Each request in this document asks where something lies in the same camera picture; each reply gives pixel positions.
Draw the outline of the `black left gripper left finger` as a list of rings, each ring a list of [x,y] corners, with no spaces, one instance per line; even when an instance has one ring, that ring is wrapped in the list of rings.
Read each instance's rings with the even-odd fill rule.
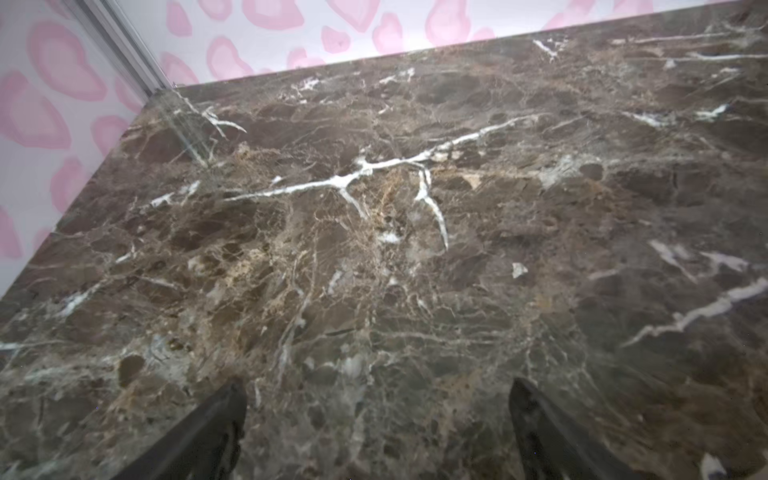
[[[248,396],[231,379],[171,428],[117,479],[229,479],[241,453]]]

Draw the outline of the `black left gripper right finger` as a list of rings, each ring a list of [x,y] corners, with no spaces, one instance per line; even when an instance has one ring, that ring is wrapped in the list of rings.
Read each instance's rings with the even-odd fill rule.
[[[638,479],[529,380],[512,384],[509,411],[527,479]]]

